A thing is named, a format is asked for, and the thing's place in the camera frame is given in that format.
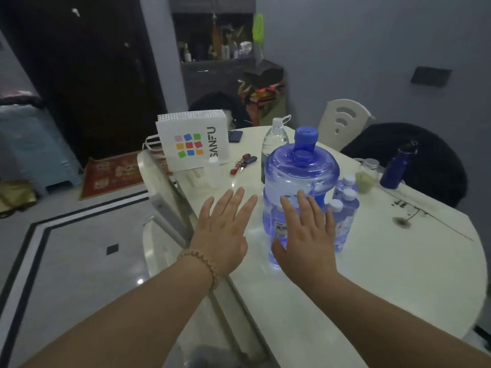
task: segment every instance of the black phone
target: black phone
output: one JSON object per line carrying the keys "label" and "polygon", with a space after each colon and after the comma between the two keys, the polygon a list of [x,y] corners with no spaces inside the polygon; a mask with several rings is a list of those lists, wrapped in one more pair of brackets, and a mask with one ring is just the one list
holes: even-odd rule
{"label": "black phone", "polygon": [[242,138],[242,130],[229,130],[228,131],[228,141],[229,143],[238,143]]}

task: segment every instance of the doormat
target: doormat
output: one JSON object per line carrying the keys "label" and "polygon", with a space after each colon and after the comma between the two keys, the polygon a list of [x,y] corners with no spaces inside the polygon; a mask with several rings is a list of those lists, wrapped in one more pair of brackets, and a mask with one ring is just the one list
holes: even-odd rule
{"label": "doormat", "polygon": [[[143,178],[138,169],[137,161],[139,153],[140,151],[136,151],[102,160],[90,158],[83,174],[83,185],[79,200],[142,184]],[[163,153],[162,151],[152,151],[152,154]],[[163,171],[171,175],[165,159],[158,160]]]}

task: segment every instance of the dark door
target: dark door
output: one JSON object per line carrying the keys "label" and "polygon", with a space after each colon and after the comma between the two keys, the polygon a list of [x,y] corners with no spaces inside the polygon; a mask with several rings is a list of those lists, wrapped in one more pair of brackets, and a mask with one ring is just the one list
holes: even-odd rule
{"label": "dark door", "polygon": [[1,0],[2,28],[84,164],[136,151],[165,113],[138,0]]}

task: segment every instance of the white bottle cap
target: white bottle cap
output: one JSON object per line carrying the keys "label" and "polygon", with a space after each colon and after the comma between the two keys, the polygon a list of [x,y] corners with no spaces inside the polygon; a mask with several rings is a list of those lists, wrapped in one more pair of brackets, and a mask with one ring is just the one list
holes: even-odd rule
{"label": "white bottle cap", "polygon": [[353,201],[356,199],[356,191],[351,188],[345,188],[343,190],[343,199],[347,201]]}
{"label": "white bottle cap", "polygon": [[283,118],[275,117],[273,119],[273,127],[274,128],[282,128],[283,127]]}
{"label": "white bottle cap", "polygon": [[328,204],[329,204],[329,210],[333,213],[337,213],[343,210],[343,203],[341,202],[341,200],[332,199],[329,200]]}
{"label": "white bottle cap", "polygon": [[356,178],[354,176],[344,176],[343,183],[347,186],[353,186],[356,182]]}

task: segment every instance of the large water bottle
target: large water bottle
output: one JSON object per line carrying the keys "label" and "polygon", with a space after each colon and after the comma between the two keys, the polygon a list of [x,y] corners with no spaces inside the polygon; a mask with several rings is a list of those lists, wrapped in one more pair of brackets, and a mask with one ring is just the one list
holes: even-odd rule
{"label": "large water bottle", "polygon": [[[279,198],[285,196],[298,209],[297,192],[313,196],[323,211],[324,197],[339,179],[339,165],[333,155],[315,144],[319,138],[317,129],[304,126],[295,131],[295,143],[275,149],[267,158],[264,173],[266,185],[263,191],[264,231],[270,242],[279,238],[286,245],[287,232],[283,209]],[[270,252],[270,261],[276,260]]]}
{"label": "large water bottle", "polygon": [[350,188],[343,191],[341,202],[343,203],[343,210],[345,210],[346,219],[341,227],[341,234],[339,236],[338,248],[336,248],[336,252],[341,252],[341,250],[343,250],[344,243],[348,238],[348,234],[350,233],[351,226],[354,221],[354,216],[360,207],[360,202],[356,198],[356,192]]}
{"label": "large water bottle", "polygon": [[334,192],[332,194],[333,199],[341,199],[345,188],[350,188],[358,192],[358,186],[355,184],[356,178],[354,176],[344,176],[334,186]]}
{"label": "large water bottle", "polygon": [[346,210],[343,209],[343,203],[337,199],[330,200],[328,203],[328,208],[332,213],[335,223],[334,249],[336,252],[340,252],[343,245],[343,237],[341,235],[343,223],[346,220]]}
{"label": "large water bottle", "polygon": [[261,150],[261,182],[264,183],[264,164],[266,163],[267,157],[278,147],[290,143],[288,135],[283,127],[283,120],[291,118],[291,115],[285,116],[283,118],[275,117],[273,119],[273,126],[266,133],[263,141],[263,148]]}

